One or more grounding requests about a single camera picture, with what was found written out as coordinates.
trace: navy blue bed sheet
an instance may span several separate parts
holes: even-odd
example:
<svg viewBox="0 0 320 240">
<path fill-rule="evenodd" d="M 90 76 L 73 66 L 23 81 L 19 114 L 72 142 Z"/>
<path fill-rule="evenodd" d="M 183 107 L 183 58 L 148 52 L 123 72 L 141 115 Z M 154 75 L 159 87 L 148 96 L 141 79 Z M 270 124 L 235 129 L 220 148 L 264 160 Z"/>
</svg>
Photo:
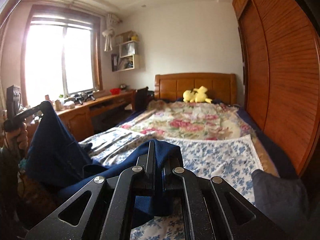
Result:
<svg viewBox="0 0 320 240">
<path fill-rule="evenodd" d="M 178 98 L 177 101 L 182 102 L 183 98 Z M 214 99 L 212 103 L 219 104 L 223 102 L 219 99 Z M 143 112 L 144 110 L 139 112 L 133 112 L 126 120 L 118 124 L 118 126 L 133 120 Z M 262 130 L 258 127 L 258 125 L 254 122 L 254 120 L 242 107 L 239 107 L 237 114 L 242 120 L 244 120 L 248 125 L 250 125 L 255 130 L 258 139 L 260 140 L 263 147 L 268 152 L 271 160 L 273 161 L 279 176 L 283 179 L 298 179 L 298 175 L 294 169 L 294 166 L 292 165 L 286 153 L 278 145 L 276 145 L 268 136 L 266 136 L 262 132 Z"/>
</svg>

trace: window frame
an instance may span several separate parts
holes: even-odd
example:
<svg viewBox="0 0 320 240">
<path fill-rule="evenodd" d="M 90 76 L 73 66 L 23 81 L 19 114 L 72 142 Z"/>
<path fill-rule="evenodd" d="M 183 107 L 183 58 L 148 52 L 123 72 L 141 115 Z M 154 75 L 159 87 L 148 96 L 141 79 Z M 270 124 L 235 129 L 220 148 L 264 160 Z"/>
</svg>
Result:
<svg viewBox="0 0 320 240">
<path fill-rule="evenodd" d="M 27 45 L 27 36 L 29 28 L 31 26 L 31 21 L 34 15 L 36 14 L 50 14 L 63 16 L 71 19 L 77 19 L 84 22 L 90 22 L 92 24 L 91 32 L 91 62 L 92 62 L 92 79 L 93 79 L 93 89 L 94 90 L 103 90 L 102 85 L 102 74 L 101 74 L 101 56 L 100 56 L 100 21 L 101 18 L 69 8 L 56 7 L 56 6 L 47 6 L 47 5 L 33 5 L 31 7 L 21 48 L 21 66 L 20 66 L 20 81 L 21 81 L 21 92 L 22 92 L 22 103 L 24 106 L 28 105 L 27 94 L 26 94 L 26 79 L 25 79 L 25 56 L 26 56 L 26 45 Z M 65 26 L 63 29 L 64 36 L 67 32 L 67 28 L 74 28 L 72 26 Z M 62 54 L 62 64 L 64 64 L 64 53 Z M 65 67 L 62 67 L 62 81 L 63 81 L 63 90 L 65 95 L 70 95 L 75 92 L 88 92 L 90 90 L 83 91 L 68 91 L 67 90 L 67 80 Z"/>
</svg>

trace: metal screw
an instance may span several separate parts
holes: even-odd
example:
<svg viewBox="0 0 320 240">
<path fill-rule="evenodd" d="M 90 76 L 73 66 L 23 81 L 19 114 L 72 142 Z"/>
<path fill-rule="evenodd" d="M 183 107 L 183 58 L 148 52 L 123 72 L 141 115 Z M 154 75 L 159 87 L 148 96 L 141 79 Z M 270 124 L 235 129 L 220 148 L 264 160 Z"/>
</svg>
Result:
<svg viewBox="0 0 320 240">
<path fill-rule="evenodd" d="M 104 182 L 104 177 L 102 177 L 102 176 L 97 176 L 97 177 L 94 178 L 93 181 L 94 181 L 95 183 L 97 183 L 97 184 L 101 184 L 102 182 Z"/>
<path fill-rule="evenodd" d="M 174 168 L 174 172 L 176 172 L 176 173 L 183 173 L 183 172 L 184 172 L 184 168 L 182 168 L 182 167 L 176 167 L 176 168 Z"/>
<path fill-rule="evenodd" d="M 214 176 L 214 177 L 212 178 L 212 181 L 213 181 L 214 183 L 216 183 L 216 184 L 220 184 L 220 183 L 222 182 L 222 178 L 219 177 L 219 176 Z"/>
<path fill-rule="evenodd" d="M 142 171 L 142 167 L 139 166 L 139 165 L 133 166 L 133 167 L 132 167 L 132 170 L 133 170 L 134 172 L 139 172 L 139 171 Z"/>
</svg>

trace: red basket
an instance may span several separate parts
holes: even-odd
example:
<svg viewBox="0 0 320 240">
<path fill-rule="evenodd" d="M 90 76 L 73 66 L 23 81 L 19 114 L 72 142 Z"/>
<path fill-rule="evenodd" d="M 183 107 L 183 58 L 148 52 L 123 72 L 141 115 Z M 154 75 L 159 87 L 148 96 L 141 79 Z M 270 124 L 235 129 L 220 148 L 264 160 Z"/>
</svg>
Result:
<svg viewBox="0 0 320 240">
<path fill-rule="evenodd" d="M 113 88 L 113 89 L 110 89 L 110 93 L 112 95 L 118 95 L 120 94 L 120 91 L 121 91 L 121 88 Z"/>
</svg>

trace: stuffed animal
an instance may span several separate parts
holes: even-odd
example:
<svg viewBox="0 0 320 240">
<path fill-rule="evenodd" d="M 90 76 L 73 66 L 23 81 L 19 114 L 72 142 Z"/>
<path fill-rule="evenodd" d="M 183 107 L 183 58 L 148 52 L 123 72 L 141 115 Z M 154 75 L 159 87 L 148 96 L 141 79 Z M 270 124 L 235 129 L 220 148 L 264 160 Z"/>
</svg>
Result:
<svg viewBox="0 0 320 240">
<path fill-rule="evenodd" d="M 186 90 L 182 96 L 183 96 L 183 101 L 186 103 L 187 102 L 193 103 L 196 100 L 196 93 L 191 90 Z"/>
<path fill-rule="evenodd" d="M 212 99 L 209 99 L 206 95 L 206 92 L 208 91 L 207 88 L 204 86 L 201 86 L 200 88 L 195 88 L 193 91 L 191 90 L 186 90 L 183 93 L 183 101 L 184 102 L 196 102 L 196 103 L 211 103 Z"/>
</svg>

